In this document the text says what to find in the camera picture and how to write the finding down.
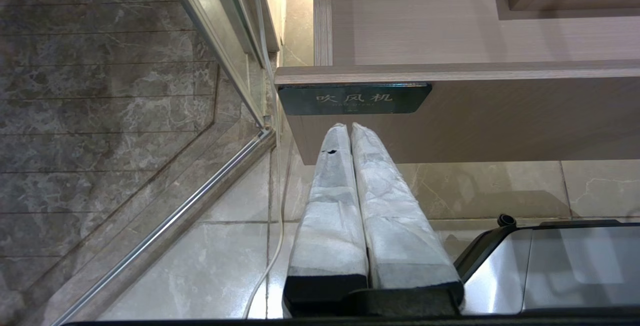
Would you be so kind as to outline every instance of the tile floor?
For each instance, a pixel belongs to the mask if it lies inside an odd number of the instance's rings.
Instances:
[[[286,0],[281,64],[313,63],[311,0]],[[302,164],[291,133],[265,155],[101,319],[237,318],[280,235],[277,196],[286,195],[281,256],[251,306],[252,318],[282,317],[282,287],[314,167]],[[277,173],[277,158],[290,175]],[[638,221],[638,160],[402,164],[398,168],[454,260],[507,213],[523,226],[615,217]],[[275,180],[280,178],[280,190]],[[288,177],[288,187],[284,181]]]

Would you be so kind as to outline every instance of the white cable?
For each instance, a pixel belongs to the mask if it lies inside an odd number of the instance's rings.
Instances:
[[[256,8],[256,12],[257,17],[258,17],[258,27],[260,28],[260,43],[262,44],[262,58],[264,60],[265,63],[265,68],[267,69],[267,74],[269,75],[269,82],[270,82],[270,86],[271,86],[271,93],[273,95],[273,103],[275,106],[275,121],[274,121],[274,126],[275,126],[275,131],[276,131],[276,154],[277,154],[277,179],[276,179],[276,194],[279,194],[281,192],[281,188],[280,188],[280,178],[281,178],[281,126],[280,121],[281,121],[281,108],[280,108],[280,102],[279,102],[279,98],[278,98],[278,91],[276,90],[275,87],[275,83],[274,83],[274,71],[272,71],[272,65],[270,64],[270,60],[269,60],[269,54],[267,53],[267,43],[266,43],[266,38],[265,38],[265,18],[263,13],[263,4],[262,4],[262,0],[254,0],[255,1],[255,8]],[[265,269],[265,271],[263,272],[262,276],[260,276],[260,280],[258,280],[258,283],[256,283],[255,287],[253,288],[253,291],[251,292],[251,296],[249,296],[249,300],[247,301],[247,304],[244,308],[244,313],[242,315],[243,319],[247,319],[249,317],[249,310],[251,310],[251,304],[253,304],[254,302],[254,298],[256,298],[256,294],[258,293],[258,289],[260,288],[260,285],[262,285],[263,281],[265,281],[265,278],[267,278],[267,275],[269,274],[269,271],[272,270],[272,267],[274,267],[274,264],[276,262],[276,260],[278,260],[278,256],[280,255],[280,251],[282,249],[282,244],[284,242],[284,206],[285,206],[285,201],[287,199],[287,187],[289,184],[289,176],[290,176],[290,170],[291,170],[291,154],[292,154],[292,148],[293,146],[293,138],[291,138],[291,141],[289,143],[289,148],[288,150],[290,151],[288,153],[288,160],[286,163],[286,178],[285,178],[285,183],[284,183],[284,190],[282,191],[282,198],[278,197],[279,199],[279,213],[278,213],[278,224],[279,224],[279,231],[280,231],[280,235],[279,235],[279,240],[278,240],[278,247],[276,247],[276,252],[273,255],[273,258],[271,259],[271,261],[269,262],[269,265],[267,265],[267,269]]]

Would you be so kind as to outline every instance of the black sign plate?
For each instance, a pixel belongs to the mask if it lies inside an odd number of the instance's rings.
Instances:
[[[409,114],[432,90],[429,83],[280,85],[287,115]]]

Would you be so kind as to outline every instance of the black rubber stopper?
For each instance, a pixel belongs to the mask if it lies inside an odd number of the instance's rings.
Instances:
[[[516,219],[507,214],[500,214],[498,216],[498,226],[515,226]]]

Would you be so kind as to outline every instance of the white power cord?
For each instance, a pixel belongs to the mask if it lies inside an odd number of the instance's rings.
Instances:
[[[257,11],[257,16],[258,16],[258,27],[260,28],[260,43],[262,44],[262,57],[263,60],[265,61],[265,68],[267,69],[267,74],[269,75],[269,82],[270,82],[270,86],[271,86],[271,93],[273,95],[273,101],[274,101],[274,106],[275,106],[275,122],[274,122],[274,126],[275,126],[275,131],[276,131],[276,150],[277,150],[277,168],[278,168],[278,176],[276,179],[276,194],[281,192],[281,188],[280,188],[280,181],[281,181],[281,126],[280,121],[281,121],[281,108],[280,108],[280,102],[279,102],[279,98],[278,98],[278,91],[276,90],[275,87],[275,83],[274,83],[274,71],[272,71],[272,65],[270,64],[270,60],[269,60],[269,54],[267,53],[267,43],[265,41],[265,18],[263,13],[263,4],[262,4],[262,0],[254,0],[255,1],[255,7],[256,7],[256,11]],[[273,258],[271,259],[271,261],[269,262],[269,265],[267,265],[267,269],[265,269],[265,271],[263,272],[262,276],[260,276],[260,280],[258,280],[258,283],[256,283],[255,287],[253,288],[253,291],[251,292],[251,296],[249,296],[249,300],[247,301],[247,304],[244,308],[244,313],[242,314],[242,318],[243,319],[247,319],[249,317],[249,310],[251,310],[251,304],[253,304],[254,302],[254,298],[256,298],[256,294],[258,293],[258,289],[260,288],[260,285],[262,285],[262,283],[265,281],[265,278],[267,278],[267,275],[269,274],[269,271],[272,270],[272,268],[274,267],[274,264],[276,262],[276,260],[278,260],[278,256],[280,255],[280,251],[282,249],[282,244],[284,242],[284,206],[287,200],[287,188],[288,188],[288,184],[289,184],[289,176],[290,176],[290,170],[291,170],[291,148],[293,146],[293,138],[291,138],[291,141],[289,142],[288,145],[288,160],[286,163],[286,178],[285,178],[285,183],[284,183],[284,190],[282,191],[282,198],[278,197],[279,199],[279,213],[278,213],[278,226],[279,226],[279,231],[280,231],[280,235],[279,235],[279,240],[278,240],[278,247],[276,247],[276,252],[273,255]]]

